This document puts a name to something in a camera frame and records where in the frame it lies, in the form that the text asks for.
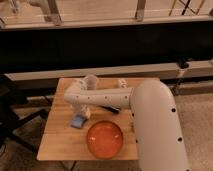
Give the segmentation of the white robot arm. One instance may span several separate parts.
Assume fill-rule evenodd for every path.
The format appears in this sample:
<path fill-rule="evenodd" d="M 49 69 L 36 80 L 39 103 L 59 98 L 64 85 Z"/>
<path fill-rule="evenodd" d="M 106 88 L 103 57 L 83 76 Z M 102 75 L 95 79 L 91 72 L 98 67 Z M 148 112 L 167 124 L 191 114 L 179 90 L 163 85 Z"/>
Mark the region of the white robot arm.
<path fill-rule="evenodd" d="M 98 90 L 81 89 L 75 82 L 65 91 L 64 99 L 72 105 L 130 109 L 141 171 L 190 170 L 174 96 L 160 80 Z"/>

